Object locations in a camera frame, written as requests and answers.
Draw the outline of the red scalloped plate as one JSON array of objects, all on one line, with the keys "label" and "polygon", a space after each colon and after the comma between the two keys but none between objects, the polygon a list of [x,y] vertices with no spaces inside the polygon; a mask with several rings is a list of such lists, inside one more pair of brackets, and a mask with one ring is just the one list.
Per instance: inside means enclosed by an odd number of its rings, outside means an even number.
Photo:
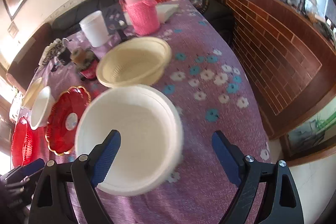
[{"label": "red scalloped plate", "polygon": [[20,117],[15,125],[11,142],[13,166],[24,166],[38,158],[45,160],[48,154],[45,128],[32,130],[28,119],[25,116]]}]

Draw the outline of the small white bowl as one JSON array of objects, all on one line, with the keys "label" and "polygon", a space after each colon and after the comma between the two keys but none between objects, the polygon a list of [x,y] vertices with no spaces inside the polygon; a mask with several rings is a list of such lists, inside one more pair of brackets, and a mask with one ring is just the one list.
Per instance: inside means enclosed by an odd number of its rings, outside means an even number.
[{"label": "small white bowl", "polygon": [[30,114],[30,127],[36,130],[39,127],[45,127],[51,114],[55,99],[49,86],[44,87],[38,94]]}]

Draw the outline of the red gold-rimmed plate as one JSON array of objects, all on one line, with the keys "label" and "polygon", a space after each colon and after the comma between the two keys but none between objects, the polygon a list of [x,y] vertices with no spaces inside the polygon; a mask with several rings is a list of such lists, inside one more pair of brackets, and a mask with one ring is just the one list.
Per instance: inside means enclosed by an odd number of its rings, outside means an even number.
[{"label": "red gold-rimmed plate", "polygon": [[90,102],[91,95],[84,87],[72,86],[52,106],[45,139],[55,155],[63,156],[73,150],[78,123]]}]

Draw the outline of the small beige bowl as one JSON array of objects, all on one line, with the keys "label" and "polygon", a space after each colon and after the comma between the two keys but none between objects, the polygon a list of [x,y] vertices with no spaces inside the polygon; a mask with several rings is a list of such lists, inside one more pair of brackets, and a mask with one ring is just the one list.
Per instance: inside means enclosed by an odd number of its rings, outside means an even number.
[{"label": "small beige bowl", "polygon": [[31,83],[22,99],[21,108],[31,110],[37,96],[44,87],[45,84],[42,77],[39,77],[33,83]]}]

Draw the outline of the large white foam bowl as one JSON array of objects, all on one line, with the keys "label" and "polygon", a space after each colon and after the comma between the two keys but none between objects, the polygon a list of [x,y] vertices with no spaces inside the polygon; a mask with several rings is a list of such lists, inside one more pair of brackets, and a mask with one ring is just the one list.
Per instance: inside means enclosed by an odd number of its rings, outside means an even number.
[{"label": "large white foam bowl", "polygon": [[112,130],[121,144],[104,180],[97,184],[114,196],[138,196],[164,183],[178,165],[183,127],[163,93],[146,85],[109,89],[82,114],[75,135],[76,155],[89,154]]}]

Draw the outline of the large beige fibre bowl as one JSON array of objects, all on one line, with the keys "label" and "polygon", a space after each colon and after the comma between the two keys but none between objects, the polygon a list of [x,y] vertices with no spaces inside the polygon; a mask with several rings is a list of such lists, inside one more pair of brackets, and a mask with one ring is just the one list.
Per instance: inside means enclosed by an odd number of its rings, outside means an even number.
[{"label": "large beige fibre bowl", "polygon": [[133,38],[105,54],[97,65],[96,77],[108,88],[151,86],[163,76],[171,57],[166,41],[148,36]]}]

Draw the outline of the leopard print pouch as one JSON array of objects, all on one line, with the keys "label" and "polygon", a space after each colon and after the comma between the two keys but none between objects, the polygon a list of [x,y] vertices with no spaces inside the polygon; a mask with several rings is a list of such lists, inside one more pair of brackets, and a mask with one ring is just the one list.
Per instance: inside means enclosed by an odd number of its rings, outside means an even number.
[{"label": "leopard print pouch", "polygon": [[38,65],[40,67],[47,65],[49,61],[53,59],[63,48],[63,42],[60,39],[55,39],[52,43],[45,47]]}]

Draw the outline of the dark jar with red label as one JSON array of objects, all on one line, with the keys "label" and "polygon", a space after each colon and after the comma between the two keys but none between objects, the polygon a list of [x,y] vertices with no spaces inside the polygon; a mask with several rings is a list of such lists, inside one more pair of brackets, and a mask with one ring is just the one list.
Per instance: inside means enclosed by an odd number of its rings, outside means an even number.
[{"label": "dark jar with red label", "polygon": [[82,81],[97,79],[96,68],[100,60],[90,48],[78,47],[74,49],[71,53],[71,61],[75,64],[76,72]]}]

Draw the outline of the purple floral tablecloth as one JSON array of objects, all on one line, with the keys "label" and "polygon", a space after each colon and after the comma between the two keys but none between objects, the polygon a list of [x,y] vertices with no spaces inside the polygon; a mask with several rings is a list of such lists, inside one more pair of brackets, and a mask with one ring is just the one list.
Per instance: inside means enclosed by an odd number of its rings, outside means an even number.
[{"label": "purple floral tablecloth", "polygon": [[155,88],[177,108],[184,131],[181,161],[167,180],[141,196],[99,196],[115,223],[218,223],[236,186],[211,137],[220,130],[243,153],[269,161],[268,138],[243,67],[227,43],[188,2],[155,36],[173,56]]}]

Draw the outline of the white plastic jar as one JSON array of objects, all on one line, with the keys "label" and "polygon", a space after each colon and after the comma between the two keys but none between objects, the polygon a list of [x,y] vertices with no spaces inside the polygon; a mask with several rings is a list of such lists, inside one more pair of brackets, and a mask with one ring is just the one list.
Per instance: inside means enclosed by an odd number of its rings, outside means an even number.
[{"label": "white plastic jar", "polygon": [[87,15],[79,25],[92,47],[101,47],[109,40],[108,28],[101,10]]}]

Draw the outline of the black perforated card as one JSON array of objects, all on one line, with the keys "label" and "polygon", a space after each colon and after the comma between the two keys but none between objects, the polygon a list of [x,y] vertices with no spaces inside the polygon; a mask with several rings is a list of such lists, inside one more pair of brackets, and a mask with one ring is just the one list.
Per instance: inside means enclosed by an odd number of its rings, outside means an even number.
[{"label": "black perforated card", "polygon": [[117,33],[117,30],[127,28],[126,19],[120,4],[115,3],[102,9],[105,25],[110,35]]}]

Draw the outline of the white tissue box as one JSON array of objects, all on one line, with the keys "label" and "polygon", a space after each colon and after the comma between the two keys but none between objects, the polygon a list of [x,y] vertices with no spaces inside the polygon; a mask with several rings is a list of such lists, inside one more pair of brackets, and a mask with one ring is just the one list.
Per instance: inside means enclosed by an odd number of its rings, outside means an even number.
[{"label": "white tissue box", "polygon": [[179,4],[157,4],[155,8],[160,24],[164,24],[178,11]]}]

